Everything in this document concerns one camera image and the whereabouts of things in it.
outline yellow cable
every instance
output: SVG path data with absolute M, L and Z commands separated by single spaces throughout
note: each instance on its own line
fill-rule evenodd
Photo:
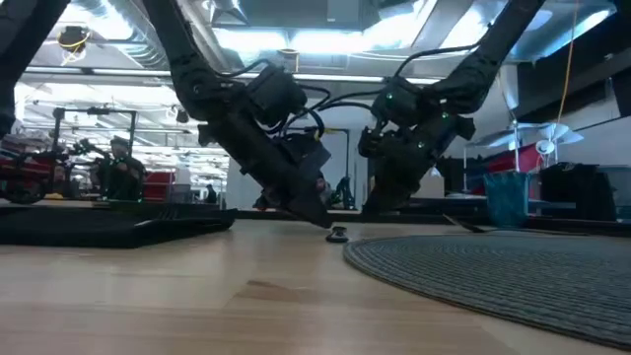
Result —
M 556 128 L 561 122 L 561 116 L 563 115 L 563 108 L 565 107 L 565 101 L 568 96 L 568 90 L 570 87 L 570 74 L 572 73 L 572 56 L 574 55 L 574 34 L 576 30 L 576 25 L 579 19 L 579 6 L 581 5 L 581 0 L 576 0 L 576 8 L 574 9 L 574 23 L 572 25 L 572 38 L 570 39 L 570 52 L 568 53 L 568 64 L 565 69 L 565 84 L 563 86 L 563 96 L 561 96 L 561 107 L 559 107 L 559 116 L 556 119 L 556 125 L 554 126 L 554 130 L 552 131 L 552 135 L 549 138 L 549 141 L 552 142 L 552 137 L 556 134 Z
M 92 35 L 92 32 L 88 32 L 88 33 L 86 34 L 86 36 L 85 36 L 83 39 L 79 40 L 79 41 L 78 41 L 78 42 L 76 42 L 76 43 L 72 43 L 72 44 L 63 44 L 62 42 L 60 42 L 60 41 L 59 41 L 59 39 L 61 38 L 61 33 L 59 33 L 59 34 L 57 35 L 57 43 L 59 44 L 59 46 L 64 47 L 64 48 L 74 48 L 74 47 L 76 47 L 76 46 L 79 46 L 79 45 L 81 45 L 81 44 L 83 44 L 83 43 L 87 42 L 87 41 L 88 41 L 88 39 L 90 39 L 90 36 L 91 36 L 91 35 Z
M 75 47 L 75 50 L 73 50 L 72 53 L 68 54 L 68 56 L 63 60 L 63 62 L 61 62 L 61 66 L 66 66 L 66 64 L 68 64 L 70 60 L 75 57 L 75 54 L 77 54 L 78 50 L 79 50 L 79 46 Z

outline black cable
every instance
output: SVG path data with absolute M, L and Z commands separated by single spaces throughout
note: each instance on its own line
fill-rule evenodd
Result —
M 217 76 L 222 77 L 222 78 L 234 78 L 234 77 L 237 77 L 249 72 L 250 70 L 254 69 L 255 67 L 261 64 L 272 65 L 272 62 L 270 62 L 268 59 L 258 59 L 255 62 L 249 64 L 249 66 L 245 67 L 244 69 L 240 69 L 234 73 L 224 74 L 224 73 L 215 72 L 215 74 L 217 74 Z
M 322 138 L 324 135 L 324 121 L 322 117 L 312 108 L 306 108 L 307 112 L 314 118 L 315 124 L 317 125 L 317 136 Z
M 278 133 L 278 132 L 283 130 L 283 128 L 287 124 L 287 120 L 288 120 L 288 118 L 285 118 L 285 119 L 281 120 L 280 122 L 278 122 L 278 124 L 276 124 L 273 128 L 271 128 L 271 129 L 263 129 L 263 130 L 267 134 L 276 134 L 276 133 Z
M 310 107 L 305 107 L 305 111 L 304 113 L 300 113 L 297 114 L 293 117 L 291 117 L 289 119 L 289 121 L 287 121 L 287 123 L 285 123 L 285 126 L 283 127 L 283 132 L 282 132 L 282 136 L 286 136 L 287 135 L 287 130 L 289 129 L 289 127 L 296 122 L 300 117 L 303 117 L 305 114 L 310 114 L 315 121 L 315 125 L 317 125 L 317 136 L 319 138 L 322 138 L 322 136 L 324 135 L 324 120 L 322 120 L 322 117 L 312 108 Z
M 325 107 L 322 107 L 320 111 L 324 111 L 326 109 L 330 109 L 334 107 L 360 107 L 360 108 L 365 108 L 367 110 L 372 110 L 370 106 L 366 104 L 362 104 L 362 103 L 333 103 L 330 105 L 326 105 Z
M 305 90 L 311 90 L 311 91 L 317 91 L 320 93 L 324 94 L 324 99 L 320 100 L 317 104 L 313 105 L 310 107 L 310 109 L 316 109 L 320 106 L 322 106 L 324 103 L 326 103 L 330 98 L 331 98 L 331 92 L 325 88 L 319 88 L 319 87 L 313 87 L 313 86 L 309 86 L 309 85 L 299 85 L 301 89 L 305 89 Z
M 458 51 L 462 51 L 462 50 L 471 50 L 473 48 L 475 48 L 476 46 L 480 45 L 480 42 L 485 38 L 485 36 L 483 36 L 479 41 L 477 41 L 474 44 L 470 44 L 470 45 L 463 45 L 463 46 L 458 46 L 458 47 L 450 47 L 450 48 L 438 48 L 438 49 L 430 49 L 430 50 L 424 50 L 424 51 L 420 51 L 418 53 L 414 53 L 410 56 L 408 56 L 407 58 L 405 58 L 405 60 L 403 60 L 403 62 L 401 63 L 401 65 L 398 66 L 398 69 L 396 69 L 396 71 L 394 72 L 394 76 L 397 77 L 401 74 L 401 71 L 403 71 L 403 68 L 405 68 L 405 66 L 407 64 L 409 64 L 412 60 L 420 58 L 420 57 L 424 57 L 424 56 L 428 56 L 428 55 L 436 55 L 436 54 L 444 54 L 444 53 L 452 53 L 452 52 L 458 52 Z
M 363 96 L 368 96 L 368 95 L 378 95 L 381 91 L 382 90 L 374 90 L 374 91 L 371 91 L 371 92 L 359 92 L 359 93 L 350 93 L 350 94 L 342 95 L 342 96 L 339 96 L 339 97 L 337 97 L 335 99 L 331 99 L 330 101 L 328 101 L 328 103 L 326 103 L 326 105 L 324 105 L 320 110 L 324 109 L 325 107 L 327 107 L 330 104 L 341 102 L 342 100 L 345 100 L 345 99 L 363 97 Z

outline robot workstation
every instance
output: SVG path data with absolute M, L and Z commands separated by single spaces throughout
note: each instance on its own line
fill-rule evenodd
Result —
M 0 347 L 631 350 L 629 7 L 0 0 Z

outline white fan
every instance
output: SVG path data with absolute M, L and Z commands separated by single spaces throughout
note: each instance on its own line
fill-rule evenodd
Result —
M 558 146 L 561 144 L 572 144 L 576 142 L 580 142 L 585 137 L 576 133 L 570 129 L 565 124 L 560 123 L 550 123 L 545 127 L 539 129 L 539 134 L 541 134 L 545 139 L 536 142 L 536 151 L 542 157 L 547 157 L 550 154 L 554 153 L 554 160 L 556 163 L 559 162 L 559 150 Z

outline wooden table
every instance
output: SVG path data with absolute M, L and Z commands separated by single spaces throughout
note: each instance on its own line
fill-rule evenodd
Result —
M 456 227 L 345 225 L 352 239 Z M 0 247 L 3 355 L 622 354 L 401 291 L 326 231 L 238 221 L 132 250 Z

